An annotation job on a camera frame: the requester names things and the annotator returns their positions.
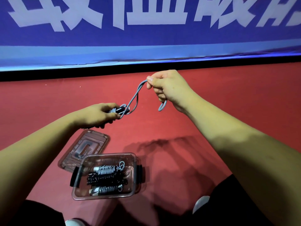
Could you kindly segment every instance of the red floor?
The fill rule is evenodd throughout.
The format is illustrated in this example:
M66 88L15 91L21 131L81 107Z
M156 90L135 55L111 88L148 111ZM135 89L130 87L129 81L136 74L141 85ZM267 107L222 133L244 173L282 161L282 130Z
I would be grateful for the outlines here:
M300 70L301 63L291 63L180 73L206 100L301 151ZM85 106L128 103L138 84L150 74L0 83L0 148ZM138 222L158 225L158 206L173 214L183 214L231 172L189 119L171 103L158 112L160 102L146 87L139 98L133 114L106 125L100 132L111 136L105 153L133 152L141 158L147 171L144 191L119 201ZM74 201L69 186L71 173L57 166L80 132L70 139L28 199L51 206L62 212L65 219L77 217L101 225L118 201Z

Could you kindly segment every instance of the pant leg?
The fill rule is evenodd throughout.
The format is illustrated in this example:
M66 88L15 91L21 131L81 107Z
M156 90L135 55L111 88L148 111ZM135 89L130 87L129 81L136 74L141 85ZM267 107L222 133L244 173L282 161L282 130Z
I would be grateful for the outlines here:
M209 201L193 214L193 219L202 225L273 225L234 175L214 188Z
M63 214L47 205L25 200L8 225L65 226Z

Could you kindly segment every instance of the blue banner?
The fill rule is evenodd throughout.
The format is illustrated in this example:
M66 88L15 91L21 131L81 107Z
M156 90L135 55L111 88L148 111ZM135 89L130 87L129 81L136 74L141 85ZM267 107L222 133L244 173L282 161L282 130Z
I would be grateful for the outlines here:
M301 53L301 0L1 0L0 19L2 68Z

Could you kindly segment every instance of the forearm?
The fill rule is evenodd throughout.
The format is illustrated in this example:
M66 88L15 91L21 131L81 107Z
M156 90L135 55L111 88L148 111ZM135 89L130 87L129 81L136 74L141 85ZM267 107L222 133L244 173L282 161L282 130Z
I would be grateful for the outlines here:
M301 211L301 154L197 95L186 114L259 209L277 225L295 225Z
M8 221L75 133L69 114L0 151L0 217Z

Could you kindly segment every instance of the fingernail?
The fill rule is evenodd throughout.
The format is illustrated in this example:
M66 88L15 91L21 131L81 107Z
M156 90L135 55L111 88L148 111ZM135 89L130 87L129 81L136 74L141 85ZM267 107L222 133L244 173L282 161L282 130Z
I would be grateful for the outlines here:
M153 80L153 77L148 76L146 79L149 80L149 81L152 81L152 80Z

